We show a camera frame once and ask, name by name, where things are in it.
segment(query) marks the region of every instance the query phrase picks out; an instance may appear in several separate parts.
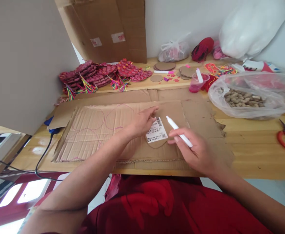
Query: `hand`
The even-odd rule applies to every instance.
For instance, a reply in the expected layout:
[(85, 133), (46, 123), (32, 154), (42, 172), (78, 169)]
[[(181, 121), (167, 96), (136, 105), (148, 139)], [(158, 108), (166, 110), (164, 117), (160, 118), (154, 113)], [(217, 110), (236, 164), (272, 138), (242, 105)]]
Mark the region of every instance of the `hand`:
[(132, 122), (125, 128), (125, 131), (130, 134), (132, 138), (140, 137), (146, 134), (156, 118), (153, 118), (155, 111), (159, 109), (158, 106), (150, 107), (135, 115)]
[[(187, 144), (180, 138), (179, 135), (182, 134), (184, 134), (190, 140), (193, 147), (189, 148)], [(228, 168), (225, 163), (218, 159), (216, 155), (209, 149), (204, 138), (193, 133), (190, 129), (179, 128), (176, 130), (171, 130), (169, 136), (174, 137), (174, 140), (169, 140), (168, 143), (177, 144), (185, 161), (194, 170), (210, 177), (217, 173), (220, 169)]]

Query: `barcode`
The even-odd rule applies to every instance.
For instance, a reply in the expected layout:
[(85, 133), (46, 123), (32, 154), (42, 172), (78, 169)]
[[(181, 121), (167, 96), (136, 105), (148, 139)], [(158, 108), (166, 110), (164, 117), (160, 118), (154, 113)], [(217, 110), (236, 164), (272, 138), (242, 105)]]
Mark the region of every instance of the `barcode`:
[(158, 121), (158, 125), (161, 127), (161, 126), (162, 126), (162, 124), (161, 124), (161, 120), (160, 120), (160, 118), (159, 118), (159, 117), (156, 117), (156, 120)]

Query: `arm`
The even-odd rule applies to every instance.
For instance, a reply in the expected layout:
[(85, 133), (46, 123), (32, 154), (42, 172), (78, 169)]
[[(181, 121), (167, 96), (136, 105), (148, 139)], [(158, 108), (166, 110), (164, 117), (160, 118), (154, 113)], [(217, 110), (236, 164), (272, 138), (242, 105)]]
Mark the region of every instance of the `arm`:
[[(185, 134), (193, 144), (189, 148), (178, 136)], [(233, 196), (262, 224), (274, 233), (285, 233), (285, 206), (258, 190), (230, 169), (207, 147), (206, 142), (190, 129), (180, 128), (169, 134), (182, 152), (186, 162), (205, 174), (223, 191)]]
[(96, 196), (126, 145), (146, 134), (155, 121), (151, 115), (158, 107), (138, 113), (133, 122), (113, 135), (42, 202), (22, 233), (76, 233)]

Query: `power cord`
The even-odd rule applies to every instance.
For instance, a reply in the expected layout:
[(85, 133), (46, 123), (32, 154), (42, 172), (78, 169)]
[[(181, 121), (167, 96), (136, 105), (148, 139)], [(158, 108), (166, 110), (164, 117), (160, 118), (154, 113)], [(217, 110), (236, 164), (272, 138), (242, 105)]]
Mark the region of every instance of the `power cord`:
[(51, 141), (52, 141), (52, 137), (54, 136), (54, 134), (55, 134), (55, 133), (52, 133), (52, 134), (50, 135), (50, 141), (49, 141), (49, 143), (48, 143), (48, 145), (47, 145), (47, 148), (46, 148), (45, 152), (42, 154), (41, 158), (38, 160), (38, 163), (36, 164), (35, 172), (27, 172), (27, 171), (24, 171), (24, 170), (15, 168), (15, 167), (10, 166), (9, 164), (7, 164), (7, 163), (5, 163), (5, 162), (3, 162), (3, 161), (1, 161), (1, 160), (0, 160), (0, 163), (6, 165), (7, 167), (11, 167), (11, 168), (13, 168), (13, 169), (15, 169), (15, 170), (17, 170), (17, 171), (21, 171), (21, 172), (25, 172), (25, 173), (30, 173), (30, 174), (35, 173), (37, 177), (42, 178), (42, 179), (50, 179), (50, 180), (53, 180), (53, 181), (63, 181), (63, 180), (58, 180), (58, 179), (43, 177), (43, 176), (41, 176), (41, 175), (38, 173), (38, 171), (37, 171), (37, 170), (38, 170), (39, 163), (41, 162), (41, 160), (43, 159), (43, 157), (45, 156), (47, 150), (48, 150), (49, 147), (50, 147), (50, 144), (51, 144)]

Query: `white plastic bag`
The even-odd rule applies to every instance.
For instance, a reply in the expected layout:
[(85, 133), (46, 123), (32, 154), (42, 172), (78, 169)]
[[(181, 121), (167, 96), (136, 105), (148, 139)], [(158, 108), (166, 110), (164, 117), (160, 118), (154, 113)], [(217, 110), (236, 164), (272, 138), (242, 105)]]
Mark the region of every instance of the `white plastic bag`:
[(225, 55), (246, 61), (258, 55), (285, 20), (285, 1), (248, 0), (224, 21), (219, 33)]
[(161, 45), (161, 51), (158, 55), (160, 62), (177, 62), (189, 57), (190, 47), (186, 41), (187, 35), (179, 38), (177, 41), (170, 41), (169, 43)]
[[(261, 96), (265, 107), (230, 107), (225, 94), (230, 89)], [(285, 113), (285, 74), (269, 72), (244, 72), (223, 75), (208, 91), (212, 103), (226, 115), (235, 118), (267, 120)]]

